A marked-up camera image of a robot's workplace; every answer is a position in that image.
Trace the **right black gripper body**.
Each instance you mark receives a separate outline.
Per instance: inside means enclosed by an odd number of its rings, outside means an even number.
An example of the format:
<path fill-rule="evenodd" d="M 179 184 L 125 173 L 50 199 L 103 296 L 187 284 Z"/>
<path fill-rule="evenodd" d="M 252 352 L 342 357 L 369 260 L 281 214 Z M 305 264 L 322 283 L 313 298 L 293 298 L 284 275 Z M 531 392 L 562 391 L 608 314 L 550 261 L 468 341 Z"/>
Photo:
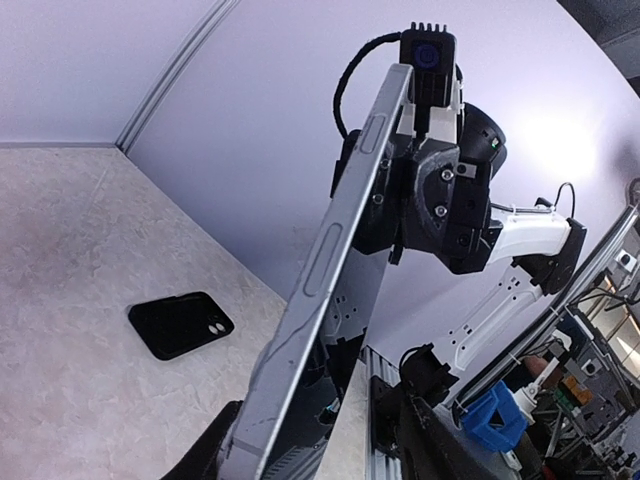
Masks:
<path fill-rule="evenodd" d="M 490 261 L 500 234 L 491 218 L 492 164 L 458 145 L 378 139 L 364 153 L 354 130 L 337 161 L 329 206 L 329 270 L 342 273 L 348 255 L 404 250 L 436 256 L 452 273 L 476 273 Z"/>

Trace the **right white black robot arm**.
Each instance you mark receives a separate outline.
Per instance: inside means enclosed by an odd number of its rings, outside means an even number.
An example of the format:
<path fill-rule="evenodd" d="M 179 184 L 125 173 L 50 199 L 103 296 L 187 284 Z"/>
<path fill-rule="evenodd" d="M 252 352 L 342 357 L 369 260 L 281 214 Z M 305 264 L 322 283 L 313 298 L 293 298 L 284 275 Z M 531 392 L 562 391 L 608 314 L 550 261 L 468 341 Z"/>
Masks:
<path fill-rule="evenodd" d="M 322 242 L 321 338 L 336 344 L 363 334 L 380 281 L 367 280 L 406 249 L 435 255 L 452 273 L 477 273 L 509 259 L 535 297 L 562 289 L 586 235 L 551 206 L 510 209 L 489 201 L 492 170 L 478 153 L 430 139 L 416 146 L 398 133 L 405 101 L 376 102 L 361 131 L 344 144 Z"/>

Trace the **black phone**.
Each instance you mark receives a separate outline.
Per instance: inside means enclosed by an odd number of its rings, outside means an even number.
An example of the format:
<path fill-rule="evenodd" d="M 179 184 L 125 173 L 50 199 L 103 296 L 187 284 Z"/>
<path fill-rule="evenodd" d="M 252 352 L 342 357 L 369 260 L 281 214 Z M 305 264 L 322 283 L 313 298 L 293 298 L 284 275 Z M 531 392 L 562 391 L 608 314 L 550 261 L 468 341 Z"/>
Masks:
<path fill-rule="evenodd" d="M 258 479 L 318 337 L 396 120 L 408 102 L 413 69 L 392 65 L 334 192 L 276 333 L 219 456 L 221 479 Z"/>

